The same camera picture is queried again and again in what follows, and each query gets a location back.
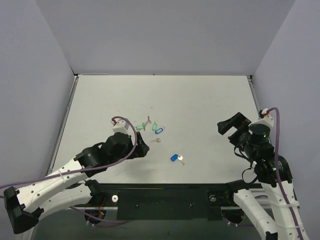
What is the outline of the solid blue key tag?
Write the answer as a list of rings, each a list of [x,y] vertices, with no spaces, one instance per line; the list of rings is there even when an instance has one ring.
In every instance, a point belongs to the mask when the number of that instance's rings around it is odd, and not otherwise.
[[[177,159],[178,159],[178,154],[174,154],[171,158],[170,158],[170,160],[172,161],[172,162],[174,162],[174,161],[176,161]]]

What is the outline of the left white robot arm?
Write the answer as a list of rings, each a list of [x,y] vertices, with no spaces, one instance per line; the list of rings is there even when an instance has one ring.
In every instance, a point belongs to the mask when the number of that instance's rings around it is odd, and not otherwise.
[[[76,205],[99,206],[105,194],[97,180],[90,178],[125,160],[144,158],[149,146],[140,133],[136,139],[117,132],[105,142],[87,147],[64,166],[43,180],[22,187],[8,187],[4,192],[4,206],[14,234],[21,234],[36,226],[40,220],[62,209]]]

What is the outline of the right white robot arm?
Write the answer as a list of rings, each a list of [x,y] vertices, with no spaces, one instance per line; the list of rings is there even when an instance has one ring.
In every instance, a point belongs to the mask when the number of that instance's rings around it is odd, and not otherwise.
[[[244,181],[228,183],[224,201],[236,204],[249,218],[263,240],[307,240],[309,237],[300,217],[300,204],[295,196],[293,177],[287,160],[279,155],[280,113],[278,108],[260,110],[259,119],[250,121],[238,112],[217,123],[218,133],[228,137],[240,156],[250,163],[271,206],[269,215],[253,196]]]

